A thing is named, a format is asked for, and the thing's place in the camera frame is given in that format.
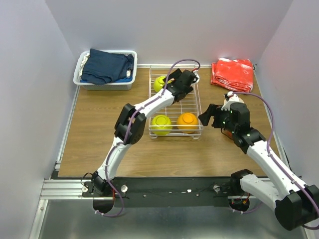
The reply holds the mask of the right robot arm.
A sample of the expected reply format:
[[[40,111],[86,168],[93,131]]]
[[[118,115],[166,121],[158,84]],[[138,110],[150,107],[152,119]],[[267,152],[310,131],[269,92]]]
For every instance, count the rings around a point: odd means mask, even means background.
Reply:
[[[266,173],[272,186],[249,170],[231,175],[230,191],[235,195],[252,194],[275,213],[281,226],[289,231],[305,226],[319,217],[319,189],[308,186],[267,147],[263,135],[250,126],[250,112],[244,103],[210,104],[199,120],[204,126],[214,118],[212,127],[232,134],[232,140]]]

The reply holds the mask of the white black striped bowl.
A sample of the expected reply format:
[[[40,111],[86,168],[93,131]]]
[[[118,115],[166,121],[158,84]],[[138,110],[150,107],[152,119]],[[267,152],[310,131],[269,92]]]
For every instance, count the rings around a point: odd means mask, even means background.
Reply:
[[[245,103],[240,97],[238,97],[237,95],[233,95],[231,96],[229,99],[225,99],[223,104],[227,104],[228,102],[233,103],[233,102],[239,102],[239,103]]]

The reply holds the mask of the lime green bowl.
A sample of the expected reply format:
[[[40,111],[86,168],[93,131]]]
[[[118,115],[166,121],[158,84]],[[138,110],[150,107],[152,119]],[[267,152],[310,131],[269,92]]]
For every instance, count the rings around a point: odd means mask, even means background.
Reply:
[[[159,76],[155,79],[153,84],[153,89],[157,93],[159,92],[165,85],[166,76]]]
[[[151,131],[157,136],[166,136],[172,128],[170,118],[165,115],[157,115],[152,119]]]

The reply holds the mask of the lime green bowl front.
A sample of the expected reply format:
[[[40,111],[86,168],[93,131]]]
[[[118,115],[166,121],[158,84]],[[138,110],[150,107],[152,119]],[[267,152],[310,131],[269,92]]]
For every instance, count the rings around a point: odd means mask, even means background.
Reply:
[[[152,119],[151,131],[157,136],[166,136],[172,128],[170,118],[165,115],[157,115]]]

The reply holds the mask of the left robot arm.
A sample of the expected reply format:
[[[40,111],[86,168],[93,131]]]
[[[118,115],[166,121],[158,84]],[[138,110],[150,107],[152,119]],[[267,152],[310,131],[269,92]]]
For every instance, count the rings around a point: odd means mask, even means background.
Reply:
[[[128,149],[142,138],[147,120],[192,92],[193,84],[199,80],[197,71],[178,68],[167,75],[164,86],[155,95],[136,105],[124,105],[115,123],[112,146],[101,166],[91,174],[91,185],[84,185],[88,193],[104,197],[115,189],[111,181]]]

